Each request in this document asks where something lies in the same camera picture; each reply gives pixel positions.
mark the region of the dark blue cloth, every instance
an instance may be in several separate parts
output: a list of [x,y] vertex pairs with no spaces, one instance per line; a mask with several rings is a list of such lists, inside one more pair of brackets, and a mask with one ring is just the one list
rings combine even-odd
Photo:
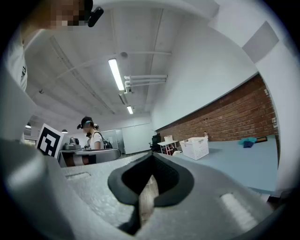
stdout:
[[244,148],[251,148],[253,146],[253,142],[250,142],[250,141],[245,141],[244,142]]

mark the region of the teal cloth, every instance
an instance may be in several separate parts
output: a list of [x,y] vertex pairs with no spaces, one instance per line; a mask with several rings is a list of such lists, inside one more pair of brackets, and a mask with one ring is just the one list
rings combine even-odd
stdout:
[[241,140],[239,140],[238,144],[239,145],[243,145],[245,141],[249,141],[249,142],[255,143],[256,142],[256,137],[242,138]]

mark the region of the brick wall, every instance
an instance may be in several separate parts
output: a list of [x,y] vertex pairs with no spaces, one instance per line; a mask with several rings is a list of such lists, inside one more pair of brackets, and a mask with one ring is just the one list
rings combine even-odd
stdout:
[[204,131],[210,141],[278,134],[271,99],[260,75],[206,107],[158,129],[157,133],[163,141],[166,135],[183,140],[204,136]]

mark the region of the wooden floor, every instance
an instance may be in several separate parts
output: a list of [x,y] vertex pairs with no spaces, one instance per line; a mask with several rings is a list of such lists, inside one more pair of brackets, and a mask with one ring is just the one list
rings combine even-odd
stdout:
[[139,210],[141,226],[145,225],[153,213],[154,198],[159,195],[158,185],[153,176],[150,177],[147,185],[139,197]]

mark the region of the whiteboard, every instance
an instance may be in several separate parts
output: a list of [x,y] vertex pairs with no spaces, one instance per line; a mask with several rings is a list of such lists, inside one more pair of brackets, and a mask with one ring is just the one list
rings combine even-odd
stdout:
[[156,135],[151,127],[152,124],[143,124],[122,128],[126,154],[150,150],[149,143],[152,144],[152,137]]

